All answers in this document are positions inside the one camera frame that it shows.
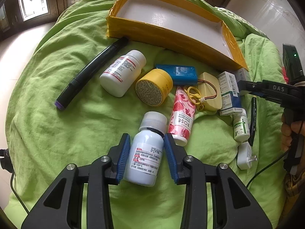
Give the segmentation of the right hand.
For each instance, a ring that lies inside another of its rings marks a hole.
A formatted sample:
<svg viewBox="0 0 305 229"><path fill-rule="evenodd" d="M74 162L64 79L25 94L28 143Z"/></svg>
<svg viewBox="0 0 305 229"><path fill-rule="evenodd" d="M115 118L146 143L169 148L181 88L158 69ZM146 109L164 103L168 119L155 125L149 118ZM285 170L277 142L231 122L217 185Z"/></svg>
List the right hand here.
<svg viewBox="0 0 305 229"><path fill-rule="evenodd" d="M304 136L304 123L302 121L292 122L291 125L286 123L285 114L282 114L282 127L281 127L281 148L287 151L292 145L292 133Z"/></svg>

